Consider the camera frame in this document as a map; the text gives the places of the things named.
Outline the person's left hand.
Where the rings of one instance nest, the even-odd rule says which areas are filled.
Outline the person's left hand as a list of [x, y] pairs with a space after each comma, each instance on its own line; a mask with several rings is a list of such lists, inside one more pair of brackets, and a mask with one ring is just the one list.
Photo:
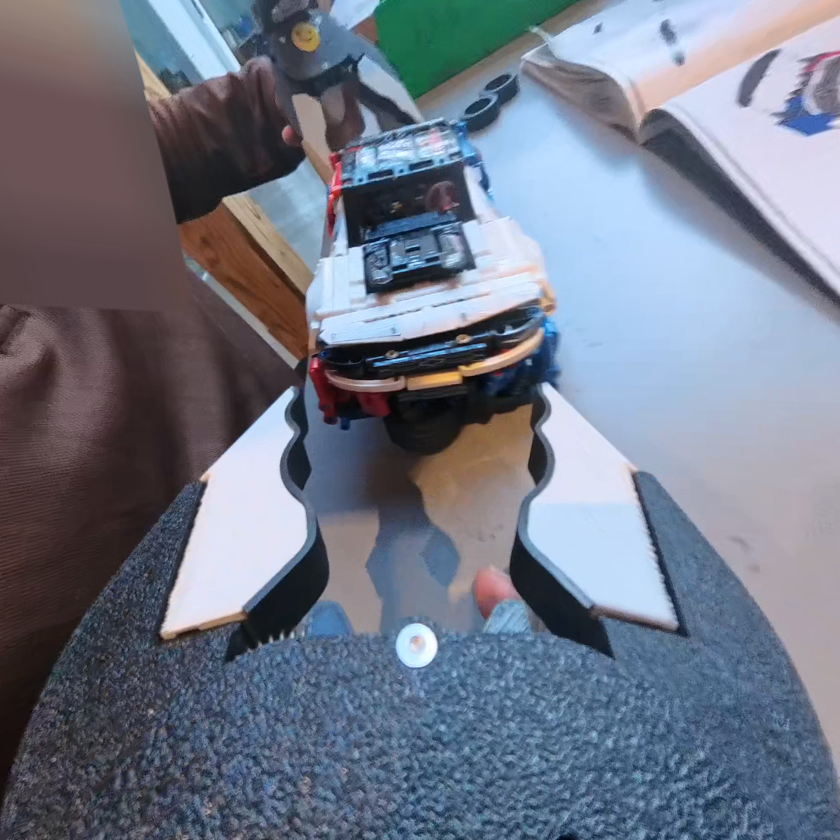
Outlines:
[[[354, 131], [354, 80], [347, 80], [324, 91], [318, 99], [327, 125], [326, 140], [331, 153], [341, 151], [364, 132]], [[281, 131], [282, 141], [294, 148], [301, 148], [299, 122], [290, 100], [291, 110], [287, 115], [287, 124]]]

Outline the wooden building post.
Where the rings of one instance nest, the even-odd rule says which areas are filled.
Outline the wooden building post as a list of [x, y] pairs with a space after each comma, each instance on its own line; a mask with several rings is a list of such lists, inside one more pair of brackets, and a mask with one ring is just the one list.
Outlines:
[[[168, 98], [135, 54], [146, 101]], [[249, 191], [226, 197], [210, 214], [178, 224], [182, 251], [268, 335], [279, 354], [297, 366], [308, 355], [305, 293], [312, 272], [270, 222]]]

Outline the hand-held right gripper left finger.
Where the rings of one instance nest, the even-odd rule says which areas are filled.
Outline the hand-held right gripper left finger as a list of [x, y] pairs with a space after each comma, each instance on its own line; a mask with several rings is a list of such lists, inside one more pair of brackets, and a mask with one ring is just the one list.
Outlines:
[[327, 550], [304, 493], [307, 432], [303, 391], [292, 386], [200, 479], [161, 641], [232, 627], [231, 659], [294, 637], [329, 581]]

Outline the green plastic bin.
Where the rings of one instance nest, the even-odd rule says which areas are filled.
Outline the green plastic bin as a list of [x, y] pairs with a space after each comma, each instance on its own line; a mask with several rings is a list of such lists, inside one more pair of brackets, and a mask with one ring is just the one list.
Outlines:
[[384, 1], [378, 46], [413, 98], [445, 83], [574, 1]]

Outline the person's right hand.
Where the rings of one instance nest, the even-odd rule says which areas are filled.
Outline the person's right hand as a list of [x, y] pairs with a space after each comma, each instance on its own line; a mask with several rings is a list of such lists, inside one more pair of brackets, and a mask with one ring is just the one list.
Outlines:
[[521, 600], [508, 571], [492, 565], [478, 570], [472, 585], [479, 614], [485, 621], [501, 603]]

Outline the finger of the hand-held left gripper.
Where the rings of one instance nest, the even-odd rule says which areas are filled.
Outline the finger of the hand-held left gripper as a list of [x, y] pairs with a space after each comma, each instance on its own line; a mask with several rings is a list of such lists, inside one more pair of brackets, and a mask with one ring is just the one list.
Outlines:
[[354, 48], [354, 131], [371, 132], [367, 115], [379, 131], [423, 123], [423, 114], [396, 70], [374, 46]]
[[292, 104], [299, 122], [302, 147], [321, 182], [329, 187], [333, 178], [331, 151], [326, 140], [327, 125], [320, 100], [305, 93], [292, 95]]

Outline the person's left forearm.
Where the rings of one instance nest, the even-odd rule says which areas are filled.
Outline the person's left forearm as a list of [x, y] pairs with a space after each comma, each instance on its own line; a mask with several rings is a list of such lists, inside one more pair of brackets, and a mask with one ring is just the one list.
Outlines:
[[305, 160], [278, 104], [268, 57], [147, 104], [177, 224], [287, 176]]

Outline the open building instruction booklet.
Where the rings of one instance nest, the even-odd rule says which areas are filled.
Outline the open building instruction booklet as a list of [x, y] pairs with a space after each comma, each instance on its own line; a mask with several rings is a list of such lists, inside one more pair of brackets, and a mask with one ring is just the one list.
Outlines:
[[618, 2], [521, 69], [639, 144], [680, 144], [839, 291], [839, 2]]

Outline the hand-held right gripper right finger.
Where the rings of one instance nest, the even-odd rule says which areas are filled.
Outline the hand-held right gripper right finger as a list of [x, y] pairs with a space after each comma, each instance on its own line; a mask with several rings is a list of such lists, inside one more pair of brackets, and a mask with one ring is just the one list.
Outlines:
[[605, 620], [679, 633], [636, 467], [552, 385], [532, 405], [513, 584], [558, 637], [611, 656]]

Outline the glass door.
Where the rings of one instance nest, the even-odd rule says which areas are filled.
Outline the glass door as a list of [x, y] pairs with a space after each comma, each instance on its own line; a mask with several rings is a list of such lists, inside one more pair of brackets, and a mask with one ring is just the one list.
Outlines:
[[121, 1], [134, 49], [175, 93], [238, 71], [259, 53], [249, 1]]

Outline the brick-built toy race car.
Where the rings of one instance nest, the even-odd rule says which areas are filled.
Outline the brick-built toy race car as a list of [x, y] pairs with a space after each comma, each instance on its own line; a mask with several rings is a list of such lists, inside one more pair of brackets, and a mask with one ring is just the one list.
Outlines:
[[323, 254], [307, 292], [308, 381], [324, 423], [382, 420], [412, 455], [532, 403], [560, 377], [539, 245], [502, 215], [462, 122], [330, 156]]

